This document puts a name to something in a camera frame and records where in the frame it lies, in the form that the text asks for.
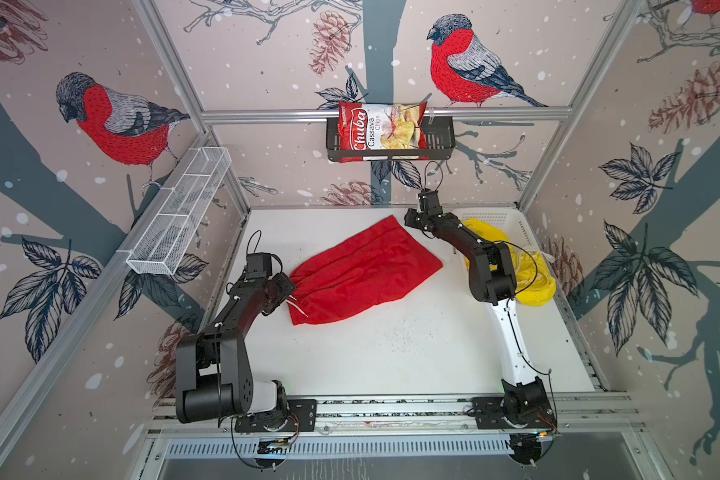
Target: bird head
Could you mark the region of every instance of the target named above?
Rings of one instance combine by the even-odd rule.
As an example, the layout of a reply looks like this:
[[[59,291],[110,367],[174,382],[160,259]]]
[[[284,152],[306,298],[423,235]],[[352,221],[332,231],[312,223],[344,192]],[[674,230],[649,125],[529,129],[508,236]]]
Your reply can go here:
[[[469,21],[467,15],[461,13],[451,13],[443,15],[432,25],[427,35],[427,40],[432,40],[439,47],[443,46],[451,33],[457,30],[471,30],[472,22]]]
[[[88,121],[85,112],[85,92],[96,85],[96,82],[86,74],[74,72],[64,77],[56,87],[56,101],[59,111],[67,123],[73,118],[78,121]]]

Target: black metal basket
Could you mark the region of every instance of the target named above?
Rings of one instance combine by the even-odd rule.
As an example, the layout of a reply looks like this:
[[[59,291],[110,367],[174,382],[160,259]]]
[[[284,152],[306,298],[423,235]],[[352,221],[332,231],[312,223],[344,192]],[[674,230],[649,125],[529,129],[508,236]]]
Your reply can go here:
[[[424,117],[421,128],[427,139],[427,148],[403,150],[340,150],[338,141],[338,118],[327,118],[326,149],[330,161],[342,158],[385,157],[376,160],[395,160],[395,157],[419,156],[416,160],[447,160],[456,146],[453,117]]]

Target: red cloth bag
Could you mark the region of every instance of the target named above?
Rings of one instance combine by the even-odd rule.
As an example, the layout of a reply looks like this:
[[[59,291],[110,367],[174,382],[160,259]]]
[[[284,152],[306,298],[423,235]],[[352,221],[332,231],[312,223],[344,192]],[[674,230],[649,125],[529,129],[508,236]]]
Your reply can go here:
[[[406,296],[442,268],[393,216],[299,265],[291,321],[337,322],[384,302]]]

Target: bird illustration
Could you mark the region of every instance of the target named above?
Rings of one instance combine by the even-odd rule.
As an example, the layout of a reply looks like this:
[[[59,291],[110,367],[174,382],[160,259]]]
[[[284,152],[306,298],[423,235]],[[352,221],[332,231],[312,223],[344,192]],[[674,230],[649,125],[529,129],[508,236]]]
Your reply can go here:
[[[655,10],[664,8],[665,6],[672,5],[673,3],[680,2],[681,0],[668,0],[667,2],[661,3],[655,7]],[[677,23],[681,24],[680,28],[684,28],[691,16],[694,13],[706,14],[710,16],[710,27],[707,31],[713,30],[714,28],[720,28],[720,25],[715,25],[712,22],[712,17],[716,13],[720,12],[720,0],[683,0],[685,3],[690,1],[690,6],[680,14],[677,19]]]
[[[80,129],[112,160],[126,165],[149,165],[163,153],[173,155],[168,137],[173,128],[190,116],[172,108],[161,107],[140,95],[122,94],[96,83],[91,77],[74,72],[56,87],[56,101],[67,123],[75,119]]]
[[[499,57],[480,43],[466,15],[447,14],[432,25],[432,82],[451,99],[480,106],[489,98],[515,97],[535,107],[533,100],[501,66]]]

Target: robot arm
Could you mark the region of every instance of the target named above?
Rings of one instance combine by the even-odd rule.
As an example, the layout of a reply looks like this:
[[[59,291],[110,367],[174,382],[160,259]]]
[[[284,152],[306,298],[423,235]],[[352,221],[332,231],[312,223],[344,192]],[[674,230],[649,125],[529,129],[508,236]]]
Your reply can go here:
[[[279,412],[278,418],[288,417],[282,385],[253,381],[245,343],[259,313],[269,315],[296,289],[283,272],[272,275],[272,257],[248,254],[246,268],[216,319],[179,342],[176,417],[180,422],[273,410]]]
[[[509,246],[489,242],[462,225],[457,216],[444,214],[437,191],[423,189],[418,198],[421,211],[408,209],[405,225],[447,241],[469,260],[470,292],[483,302],[497,338],[505,418],[512,425],[522,426],[540,413],[548,416],[551,410],[544,383],[524,356],[527,349],[514,298],[518,281]]]

